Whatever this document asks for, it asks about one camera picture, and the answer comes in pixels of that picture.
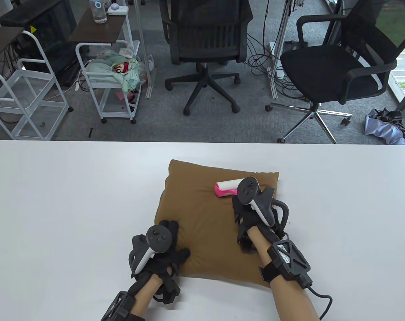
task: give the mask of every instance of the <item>mesh chair back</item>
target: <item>mesh chair back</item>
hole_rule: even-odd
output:
[[[172,0],[171,20],[178,26],[181,60],[239,55],[240,0]]]
[[[405,48],[405,0],[360,0],[342,24],[341,45],[372,66],[392,63]]]

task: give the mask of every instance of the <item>brown pillow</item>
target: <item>brown pillow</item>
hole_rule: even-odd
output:
[[[216,182],[254,176],[263,190],[276,189],[279,173],[251,173],[205,167],[178,160],[169,165],[169,176],[161,195],[155,224],[176,220],[180,229],[177,248],[189,248],[190,258],[181,267],[184,276],[212,276],[256,283],[262,281],[257,253],[241,251],[236,242],[238,225],[234,222],[230,196],[214,194]]]

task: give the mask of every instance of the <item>black computer case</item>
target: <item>black computer case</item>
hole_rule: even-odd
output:
[[[71,85],[77,76],[79,64],[76,45],[68,38],[76,27],[69,0],[27,0],[0,17],[1,26],[20,26],[33,33],[60,84]],[[20,58],[40,59],[36,44],[26,35],[20,35],[13,44]],[[45,65],[24,63],[30,70],[48,72]]]

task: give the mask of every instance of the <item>green cloth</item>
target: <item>green cloth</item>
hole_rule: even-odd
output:
[[[126,62],[129,62],[129,70],[126,74],[118,74],[112,70],[113,66]],[[107,59],[95,59],[88,64],[86,71],[109,74],[106,76],[90,75],[89,80],[102,82],[118,81],[122,85],[123,92],[127,94],[135,89],[140,82],[140,66],[138,65],[138,61],[134,58],[125,58],[121,55],[114,55]]]

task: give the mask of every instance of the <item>black office chair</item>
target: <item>black office chair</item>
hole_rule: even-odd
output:
[[[236,101],[215,79],[234,77],[234,83],[239,84],[239,74],[210,74],[207,63],[245,61],[247,24],[253,19],[248,0],[171,0],[171,15],[167,0],[160,0],[159,5],[172,63],[197,63],[197,74],[165,80],[167,90],[173,89],[172,83],[197,82],[183,114],[190,115],[190,105],[207,85],[230,101],[232,111],[238,113]]]
[[[321,110],[321,103],[375,97],[387,89],[390,71],[397,66],[396,58],[405,48],[405,0],[360,0],[343,15],[303,16],[297,20],[299,42],[303,47],[302,27],[308,22],[340,21],[339,46],[322,45],[285,52],[281,63],[290,81],[311,102],[311,107],[300,108],[272,103],[273,107],[293,109],[305,116],[278,143],[308,119],[315,118],[330,140],[336,144],[320,115],[344,117],[347,126],[352,114]],[[361,56],[369,67],[353,55]]]

